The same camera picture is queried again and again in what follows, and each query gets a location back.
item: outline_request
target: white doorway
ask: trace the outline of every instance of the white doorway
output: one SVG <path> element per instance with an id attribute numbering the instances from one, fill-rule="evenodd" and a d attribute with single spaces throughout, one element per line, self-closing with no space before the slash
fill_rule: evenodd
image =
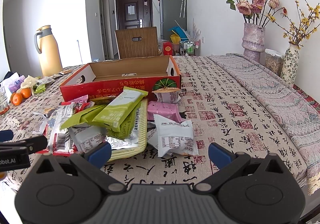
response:
<path id="1" fill-rule="evenodd" d="M 113 59 L 109 0 L 99 0 L 100 27 L 105 60 Z"/>

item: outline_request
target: vase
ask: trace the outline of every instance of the vase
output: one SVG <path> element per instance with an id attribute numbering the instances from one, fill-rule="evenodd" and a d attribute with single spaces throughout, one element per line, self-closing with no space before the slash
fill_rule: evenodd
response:
<path id="1" fill-rule="evenodd" d="M 244 24 L 242 47 L 244 55 L 260 63 L 261 53 L 264 52 L 265 28 L 252 23 Z"/>
<path id="2" fill-rule="evenodd" d="M 289 48 L 285 52 L 281 78 L 291 87 L 293 87 L 294 81 L 296 79 L 298 62 L 298 47 L 296 45 L 290 44 Z"/>

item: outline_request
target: dark brown door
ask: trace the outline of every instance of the dark brown door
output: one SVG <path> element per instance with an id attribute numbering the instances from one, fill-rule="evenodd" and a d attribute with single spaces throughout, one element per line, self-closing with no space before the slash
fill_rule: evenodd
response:
<path id="1" fill-rule="evenodd" d="M 152 27 L 151 0 L 116 0 L 118 29 Z"/>

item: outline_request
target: lace trim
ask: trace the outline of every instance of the lace trim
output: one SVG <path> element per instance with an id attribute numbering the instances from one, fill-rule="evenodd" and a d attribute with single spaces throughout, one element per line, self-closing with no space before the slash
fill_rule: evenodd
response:
<path id="1" fill-rule="evenodd" d="M 320 172 L 316 176 L 307 179 L 308 195 L 314 194 L 320 188 Z"/>

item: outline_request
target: screw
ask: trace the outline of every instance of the screw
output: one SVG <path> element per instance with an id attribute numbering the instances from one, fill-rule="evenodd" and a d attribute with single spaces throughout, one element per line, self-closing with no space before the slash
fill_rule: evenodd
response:
<path id="1" fill-rule="evenodd" d="M 211 185 L 208 184 L 208 183 L 205 183 L 205 182 L 198 183 L 198 184 L 196 185 L 196 189 L 197 189 L 198 191 L 203 191 L 203 192 L 205 192 L 205 191 L 210 191 L 211 188 L 212 188 Z"/>
<path id="2" fill-rule="evenodd" d="M 124 185 L 122 183 L 112 183 L 108 186 L 108 189 L 112 192 L 118 192 L 124 189 Z"/>

